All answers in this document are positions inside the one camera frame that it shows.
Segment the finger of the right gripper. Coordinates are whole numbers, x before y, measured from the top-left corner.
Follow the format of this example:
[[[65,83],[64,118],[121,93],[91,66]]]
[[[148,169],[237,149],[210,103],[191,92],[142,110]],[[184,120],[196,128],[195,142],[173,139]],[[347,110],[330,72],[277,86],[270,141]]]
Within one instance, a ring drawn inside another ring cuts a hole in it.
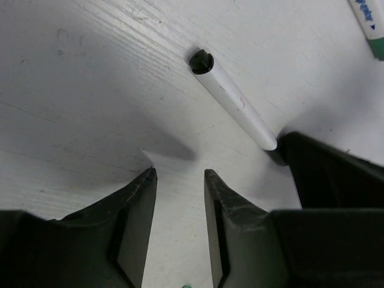
[[[299,132],[279,138],[303,208],[382,208],[383,167]]]

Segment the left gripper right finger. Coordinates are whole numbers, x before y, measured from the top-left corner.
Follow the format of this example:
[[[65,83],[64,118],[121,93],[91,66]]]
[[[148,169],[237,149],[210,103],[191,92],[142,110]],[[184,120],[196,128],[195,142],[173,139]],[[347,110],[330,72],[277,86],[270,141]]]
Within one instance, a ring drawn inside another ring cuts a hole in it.
[[[204,197],[214,287],[382,287],[383,210],[265,211],[212,169]]]

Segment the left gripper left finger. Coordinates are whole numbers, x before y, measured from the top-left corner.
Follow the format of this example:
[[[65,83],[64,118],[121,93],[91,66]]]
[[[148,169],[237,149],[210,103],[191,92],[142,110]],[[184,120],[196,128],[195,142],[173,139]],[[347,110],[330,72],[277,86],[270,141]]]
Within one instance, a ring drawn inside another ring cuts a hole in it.
[[[140,287],[156,192],[149,168],[61,220],[1,211],[1,286]]]

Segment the black capped marker pen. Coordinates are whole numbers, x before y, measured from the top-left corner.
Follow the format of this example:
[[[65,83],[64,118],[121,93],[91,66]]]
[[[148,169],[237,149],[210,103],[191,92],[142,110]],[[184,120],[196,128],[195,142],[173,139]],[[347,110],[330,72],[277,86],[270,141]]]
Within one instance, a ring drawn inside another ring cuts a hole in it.
[[[278,142],[257,110],[234,83],[221,64],[205,50],[189,60],[195,78],[234,119],[245,133],[264,151],[274,151]]]

